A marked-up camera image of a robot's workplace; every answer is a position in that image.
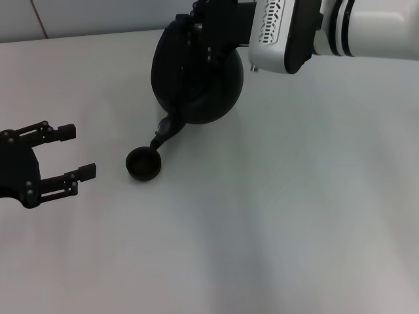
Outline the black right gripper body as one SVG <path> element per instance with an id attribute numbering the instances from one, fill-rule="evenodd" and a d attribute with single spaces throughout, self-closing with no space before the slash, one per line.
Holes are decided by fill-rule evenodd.
<path id="1" fill-rule="evenodd" d="M 202 2 L 202 45 L 206 62 L 223 63 L 232 50 L 249 44 L 255 9 L 255 2 Z"/>

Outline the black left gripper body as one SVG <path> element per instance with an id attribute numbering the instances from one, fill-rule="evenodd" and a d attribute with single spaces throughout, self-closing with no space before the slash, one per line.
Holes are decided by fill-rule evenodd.
<path id="1" fill-rule="evenodd" d="M 25 208 L 40 204 L 41 175 L 37 157 L 14 130 L 1 132 L 1 197 L 19 201 Z"/>

